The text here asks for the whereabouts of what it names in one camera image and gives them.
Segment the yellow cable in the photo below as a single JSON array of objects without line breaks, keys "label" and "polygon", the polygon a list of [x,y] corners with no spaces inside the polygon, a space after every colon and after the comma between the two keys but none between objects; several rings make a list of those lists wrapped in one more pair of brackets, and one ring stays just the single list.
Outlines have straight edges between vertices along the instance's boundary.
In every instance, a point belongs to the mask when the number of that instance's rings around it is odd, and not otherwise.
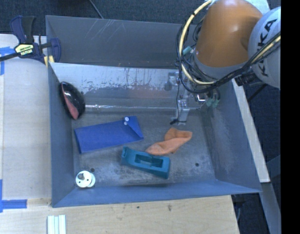
[{"label": "yellow cable", "polygon": [[[203,3],[200,7],[198,7],[193,12],[193,14],[189,17],[188,21],[186,22],[186,24],[185,24],[185,26],[183,28],[181,37],[180,37],[180,42],[179,42],[179,56],[180,57],[182,56],[182,47],[183,47],[185,33],[187,32],[188,27],[189,27],[191,21],[193,20],[193,18],[195,17],[195,15],[197,13],[199,13],[204,7],[206,7],[207,5],[209,5],[211,2],[212,2],[212,0],[207,0],[205,3]],[[211,82],[202,82],[202,81],[196,80],[195,78],[192,78],[191,75],[188,73],[188,71],[186,70],[186,68],[185,68],[185,66],[183,64],[181,64],[181,69],[184,72],[185,76],[187,76],[190,81],[192,81],[192,82],[194,82],[194,83],[196,83],[198,85],[211,85],[211,84],[214,83],[213,81],[211,81]]]}]

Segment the orange fabric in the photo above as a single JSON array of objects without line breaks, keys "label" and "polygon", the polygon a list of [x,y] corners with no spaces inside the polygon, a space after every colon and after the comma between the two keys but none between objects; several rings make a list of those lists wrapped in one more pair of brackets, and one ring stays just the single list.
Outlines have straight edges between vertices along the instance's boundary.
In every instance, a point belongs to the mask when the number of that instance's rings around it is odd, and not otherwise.
[{"label": "orange fabric", "polygon": [[156,156],[174,153],[191,138],[192,132],[180,131],[172,127],[165,134],[164,141],[154,143],[148,147],[145,152]]}]

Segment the black computer mouse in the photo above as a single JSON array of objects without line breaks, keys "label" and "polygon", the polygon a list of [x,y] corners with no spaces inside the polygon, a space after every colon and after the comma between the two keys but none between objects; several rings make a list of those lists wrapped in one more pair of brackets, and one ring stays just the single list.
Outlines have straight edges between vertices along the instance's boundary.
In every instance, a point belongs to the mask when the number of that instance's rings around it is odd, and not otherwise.
[{"label": "black computer mouse", "polygon": [[83,95],[72,84],[63,81],[59,85],[59,94],[68,115],[78,119],[85,112]]}]

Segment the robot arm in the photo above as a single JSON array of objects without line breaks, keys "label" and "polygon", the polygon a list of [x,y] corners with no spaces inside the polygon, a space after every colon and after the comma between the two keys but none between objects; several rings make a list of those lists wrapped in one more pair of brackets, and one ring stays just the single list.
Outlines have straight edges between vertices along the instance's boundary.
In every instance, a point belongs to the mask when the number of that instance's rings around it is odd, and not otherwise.
[{"label": "robot arm", "polygon": [[[186,59],[188,27],[208,5],[195,49]],[[245,0],[208,0],[180,29],[177,46],[180,80],[191,93],[208,93],[233,78],[238,85],[258,78],[280,88],[280,7],[262,15]]]}]

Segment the black cable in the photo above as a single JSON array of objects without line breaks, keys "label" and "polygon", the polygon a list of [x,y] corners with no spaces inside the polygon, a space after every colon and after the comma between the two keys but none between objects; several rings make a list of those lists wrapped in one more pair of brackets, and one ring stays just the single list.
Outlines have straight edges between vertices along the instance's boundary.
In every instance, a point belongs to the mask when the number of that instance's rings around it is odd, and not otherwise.
[{"label": "black cable", "polygon": [[92,0],[89,0],[89,2],[92,4],[92,6],[94,7],[94,9],[96,10],[96,12],[98,13],[98,15],[101,17],[101,19],[104,19],[103,16],[101,15],[100,11],[98,10],[98,8],[95,6],[95,4],[92,2]]},{"label": "black cable", "polygon": [[247,102],[250,102],[256,95],[258,95],[261,90],[263,90],[265,87],[267,86],[267,84],[263,84],[259,89],[257,89],[255,91],[255,93],[247,100]]}]

